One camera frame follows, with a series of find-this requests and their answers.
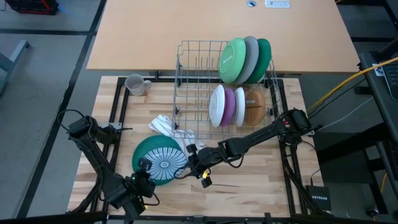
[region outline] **wooden table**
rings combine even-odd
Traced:
[[[107,122],[111,112],[117,77],[102,77],[96,97],[93,117],[99,122]],[[299,80],[285,78],[285,94],[289,108],[305,110]],[[124,87],[119,100],[121,109]],[[173,111],[173,83],[153,83],[147,95],[130,96],[127,103],[125,128],[119,148],[116,172],[123,176],[132,174],[131,158],[136,146],[145,138],[156,133],[149,129],[150,123],[159,114],[171,118]],[[305,141],[313,143],[309,137]],[[205,141],[215,146],[217,140]],[[298,162],[303,184],[310,183],[310,176],[319,169],[317,154],[308,144],[298,145]],[[234,169],[227,164],[212,168],[213,185],[204,189],[199,180],[189,177],[173,180],[156,187],[160,205],[149,207],[143,215],[167,216],[217,216],[217,217],[263,217],[264,212],[272,217],[289,217],[284,173],[277,138],[272,138],[253,148],[245,155],[243,165]],[[69,210],[74,209],[94,186],[96,174],[84,154],[70,197]],[[321,173],[314,175],[315,185],[323,185]],[[296,211],[300,212],[299,197],[293,185]],[[124,210],[110,208],[112,215],[124,215]]]
[[[87,69],[175,70],[182,40],[268,39],[278,72],[357,72],[358,56],[335,0],[109,0]]]

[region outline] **purple plate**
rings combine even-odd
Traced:
[[[235,94],[231,88],[224,88],[225,92],[225,108],[220,126],[227,126],[232,121],[235,114]]]

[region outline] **white mug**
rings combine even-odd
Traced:
[[[150,88],[151,84],[151,81],[144,81],[144,78],[138,74],[132,74],[124,81],[124,85],[134,96],[142,96],[145,91]]]

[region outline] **white cloth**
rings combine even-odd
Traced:
[[[178,145],[184,151],[185,155],[189,156],[187,145],[195,144],[198,151],[205,147],[202,141],[196,140],[195,133],[192,130],[174,130],[174,124],[166,115],[159,115],[149,123],[149,128],[157,133],[164,134],[177,141]]]

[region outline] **desk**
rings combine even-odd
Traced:
[[[305,110],[299,80],[283,79],[289,108]],[[93,117],[99,122],[108,122],[118,77],[102,77],[97,93]],[[148,123],[159,114],[171,117],[173,111],[174,83],[153,83],[147,95],[129,96],[127,102],[124,131],[121,137],[116,172],[130,176],[131,157],[135,147],[145,138],[156,133],[149,129]],[[122,107],[119,100],[118,111]],[[307,136],[303,140],[313,143]],[[215,140],[206,140],[207,145],[215,145]],[[301,143],[297,150],[298,163],[303,184],[310,183],[310,176],[319,169],[317,154],[308,144]],[[284,173],[277,138],[272,138],[253,147],[244,158],[242,167],[234,169],[227,164],[212,168],[213,185],[204,189],[199,180],[189,177],[173,180],[156,187],[160,205],[149,207],[142,215],[150,216],[192,216],[212,217],[264,217],[264,212],[272,217],[290,217]],[[84,154],[70,197],[69,210],[77,207],[94,186],[96,174]],[[314,175],[315,185],[323,185],[321,173]],[[293,198],[296,212],[300,213],[299,197],[293,185]],[[124,215],[124,210],[110,208],[111,215]]]
[[[182,40],[266,38],[277,72],[353,73],[358,56],[335,0],[109,0],[87,69],[175,70]]]

